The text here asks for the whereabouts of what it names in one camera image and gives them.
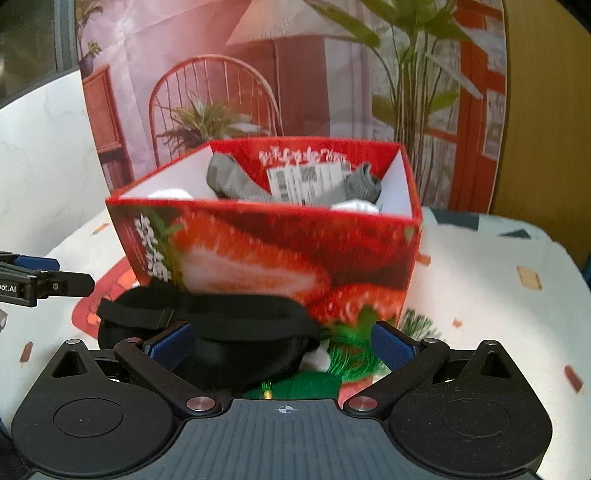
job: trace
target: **blue gripper pad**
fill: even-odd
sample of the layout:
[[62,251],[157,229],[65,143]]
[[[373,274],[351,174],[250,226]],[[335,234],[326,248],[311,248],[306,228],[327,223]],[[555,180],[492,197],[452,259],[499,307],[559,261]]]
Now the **blue gripper pad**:
[[164,368],[174,370],[194,348],[193,329],[186,324],[152,345],[147,354]]
[[414,358],[419,344],[402,332],[395,335],[394,327],[388,325],[387,328],[383,324],[378,322],[372,327],[371,347],[374,354],[393,372]]
[[55,258],[28,257],[21,255],[13,262],[17,267],[28,268],[29,270],[47,270],[48,272],[59,272],[60,263]]

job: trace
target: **black strap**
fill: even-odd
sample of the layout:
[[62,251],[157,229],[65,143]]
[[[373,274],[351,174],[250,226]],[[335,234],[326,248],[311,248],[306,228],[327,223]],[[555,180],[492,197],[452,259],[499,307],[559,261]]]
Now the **black strap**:
[[276,319],[236,319],[218,313],[197,314],[166,308],[162,310],[125,307],[101,300],[97,315],[122,327],[165,330],[173,320],[189,322],[193,333],[218,342],[270,342],[293,337],[317,339],[320,326],[307,316]]

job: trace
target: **black pouch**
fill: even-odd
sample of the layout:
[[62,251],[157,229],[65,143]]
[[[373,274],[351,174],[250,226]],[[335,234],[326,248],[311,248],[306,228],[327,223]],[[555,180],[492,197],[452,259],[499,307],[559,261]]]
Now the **black pouch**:
[[204,391],[243,392],[292,375],[320,339],[318,323],[291,299],[195,295],[158,280],[128,290],[115,302],[103,299],[97,315],[101,349],[130,337],[149,343],[186,322],[182,330],[190,340],[186,332],[177,335],[184,340],[169,342],[164,355],[182,360],[167,368]]

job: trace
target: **strawberry print box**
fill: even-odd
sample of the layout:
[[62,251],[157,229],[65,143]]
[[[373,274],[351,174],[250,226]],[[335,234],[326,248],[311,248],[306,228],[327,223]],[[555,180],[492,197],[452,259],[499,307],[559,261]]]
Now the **strawberry print box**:
[[[342,171],[346,178],[370,162],[371,172],[382,180],[381,213],[220,200],[206,183],[214,152],[232,155],[274,195],[278,171],[301,179],[294,171],[313,167]],[[300,184],[300,191],[306,188],[318,185]],[[169,189],[187,199],[162,198]],[[322,323],[356,324],[367,306],[396,324],[422,222],[413,175],[399,144],[330,138],[211,141],[106,204],[141,284],[158,277],[194,293],[287,296]]]

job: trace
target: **red chair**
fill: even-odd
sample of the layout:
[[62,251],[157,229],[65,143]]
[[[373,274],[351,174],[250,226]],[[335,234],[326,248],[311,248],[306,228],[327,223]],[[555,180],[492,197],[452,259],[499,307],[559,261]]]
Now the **red chair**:
[[[203,103],[226,102],[236,113],[251,117],[270,136],[283,135],[279,107],[265,77],[255,68],[225,55],[200,55],[169,70],[156,83],[150,97],[150,133],[156,166],[178,156],[162,133],[176,126],[170,110],[190,105],[190,95]],[[260,137],[261,134],[250,134]]]

